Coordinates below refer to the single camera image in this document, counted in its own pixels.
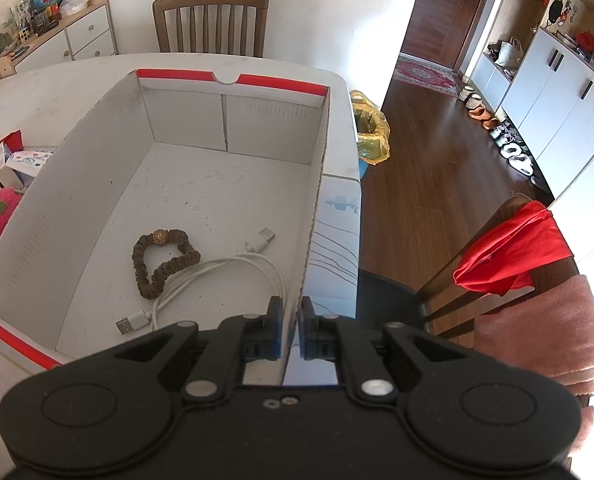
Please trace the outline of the red white cardboard box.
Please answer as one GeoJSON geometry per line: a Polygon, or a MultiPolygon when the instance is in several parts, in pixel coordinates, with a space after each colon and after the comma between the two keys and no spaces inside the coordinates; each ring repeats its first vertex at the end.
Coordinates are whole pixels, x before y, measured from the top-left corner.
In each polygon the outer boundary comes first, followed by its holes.
{"type": "Polygon", "coordinates": [[[185,232],[204,260],[158,314],[216,327],[284,299],[293,334],[331,132],[330,84],[138,68],[58,144],[0,237],[0,365],[20,380],[120,344],[148,314],[132,249],[185,232]]]}

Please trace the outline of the light blue table mat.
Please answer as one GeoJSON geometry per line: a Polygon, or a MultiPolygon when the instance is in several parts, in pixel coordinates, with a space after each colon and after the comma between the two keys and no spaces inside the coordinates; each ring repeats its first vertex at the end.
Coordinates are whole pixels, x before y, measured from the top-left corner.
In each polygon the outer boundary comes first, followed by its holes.
{"type": "MultiPolygon", "coordinates": [[[[316,314],[355,316],[360,217],[360,182],[327,174],[321,177],[301,290],[303,296],[311,299],[316,314]]],[[[294,323],[283,384],[331,386],[336,383],[332,363],[303,358],[299,326],[294,323]]]]}

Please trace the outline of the wooden chair with clothes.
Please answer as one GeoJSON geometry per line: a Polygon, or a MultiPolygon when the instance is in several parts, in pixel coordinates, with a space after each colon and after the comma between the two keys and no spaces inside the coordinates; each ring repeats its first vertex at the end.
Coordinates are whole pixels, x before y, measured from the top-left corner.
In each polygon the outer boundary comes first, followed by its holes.
{"type": "Polygon", "coordinates": [[[476,304],[490,314],[547,292],[578,274],[551,211],[523,194],[508,198],[414,295],[422,326],[445,339],[474,334],[476,304]]]}

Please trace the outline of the red cloth on chair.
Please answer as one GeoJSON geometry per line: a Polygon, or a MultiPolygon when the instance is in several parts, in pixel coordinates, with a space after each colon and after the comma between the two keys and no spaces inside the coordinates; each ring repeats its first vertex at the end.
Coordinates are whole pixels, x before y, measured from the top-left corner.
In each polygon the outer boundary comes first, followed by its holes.
{"type": "Polygon", "coordinates": [[[572,255],[552,212],[532,200],[476,240],[452,278],[470,292],[504,296],[532,286],[532,270],[572,255]]]}

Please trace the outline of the pink towel on chair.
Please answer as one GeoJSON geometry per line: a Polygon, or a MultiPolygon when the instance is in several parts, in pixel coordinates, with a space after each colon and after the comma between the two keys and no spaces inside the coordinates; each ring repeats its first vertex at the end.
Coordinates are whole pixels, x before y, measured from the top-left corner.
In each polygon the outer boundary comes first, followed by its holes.
{"type": "Polygon", "coordinates": [[[474,349],[594,396],[594,298],[582,274],[520,304],[475,318],[474,349]]]}

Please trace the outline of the floral tissue pack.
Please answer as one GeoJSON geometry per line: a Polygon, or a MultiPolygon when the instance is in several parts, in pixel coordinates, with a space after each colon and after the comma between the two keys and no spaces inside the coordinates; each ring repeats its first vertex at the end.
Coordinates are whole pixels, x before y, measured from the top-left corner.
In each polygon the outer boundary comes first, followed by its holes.
{"type": "Polygon", "coordinates": [[[0,183],[3,188],[27,188],[45,166],[53,151],[25,150],[9,153],[0,148],[0,183]]]}

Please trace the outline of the red patterned door rug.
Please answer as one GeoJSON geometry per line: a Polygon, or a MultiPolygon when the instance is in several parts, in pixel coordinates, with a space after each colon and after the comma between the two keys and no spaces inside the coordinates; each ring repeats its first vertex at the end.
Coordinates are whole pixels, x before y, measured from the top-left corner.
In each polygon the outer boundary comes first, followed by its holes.
{"type": "Polygon", "coordinates": [[[398,56],[393,80],[453,98],[458,96],[460,90],[459,79],[450,68],[405,53],[398,56]]]}

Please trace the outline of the white handbag on shelf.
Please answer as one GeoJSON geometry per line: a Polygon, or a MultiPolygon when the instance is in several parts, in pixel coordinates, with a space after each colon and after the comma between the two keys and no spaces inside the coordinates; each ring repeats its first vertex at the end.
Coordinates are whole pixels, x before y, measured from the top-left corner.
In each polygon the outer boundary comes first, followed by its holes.
{"type": "Polygon", "coordinates": [[[516,70],[521,65],[524,49],[518,38],[511,37],[509,41],[501,41],[496,64],[502,68],[516,70]]]}

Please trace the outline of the white wooden drawer cabinet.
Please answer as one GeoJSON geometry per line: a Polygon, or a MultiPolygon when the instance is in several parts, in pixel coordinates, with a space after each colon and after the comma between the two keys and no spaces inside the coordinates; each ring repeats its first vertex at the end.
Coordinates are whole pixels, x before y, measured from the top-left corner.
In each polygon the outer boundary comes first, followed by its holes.
{"type": "Polygon", "coordinates": [[[88,0],[82,11],[66,16],[57,27],[29,39],[12,56],[12,70],[22,74],[46,66],[117,55],[109,0],[88,0]]]}

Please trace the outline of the wooden dining chair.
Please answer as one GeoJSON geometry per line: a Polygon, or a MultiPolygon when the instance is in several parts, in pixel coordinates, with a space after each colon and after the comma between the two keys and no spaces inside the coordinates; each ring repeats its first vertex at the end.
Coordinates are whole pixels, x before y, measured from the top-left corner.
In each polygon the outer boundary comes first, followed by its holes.
{"type": "Polygon", "coordinates": [[[155,0],[159,50],[261,58],[270,0],[155,0]]]}

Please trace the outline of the white tall cupboard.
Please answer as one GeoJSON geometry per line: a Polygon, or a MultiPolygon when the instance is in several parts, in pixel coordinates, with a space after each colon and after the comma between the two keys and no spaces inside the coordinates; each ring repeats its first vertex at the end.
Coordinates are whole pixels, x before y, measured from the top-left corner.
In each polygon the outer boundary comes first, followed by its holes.
{"type": "Polygon", "coordinates": [[[535,183],[560,196],[594,156],[594,0],[501,0],[471,82],[498,131],[524,141],[535,183]],[[496,64],[511,37],[516,70],[496,64]]]}

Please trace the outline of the brown entrance door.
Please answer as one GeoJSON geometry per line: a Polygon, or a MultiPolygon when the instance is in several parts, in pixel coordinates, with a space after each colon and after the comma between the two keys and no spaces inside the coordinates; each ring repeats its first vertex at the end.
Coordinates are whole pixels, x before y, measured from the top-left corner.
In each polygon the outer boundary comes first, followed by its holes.
{"type": "Polygon", "coordinates": [[[486,0],[415,0],[400,52],[452,68],[465,57],[486,0]]]}

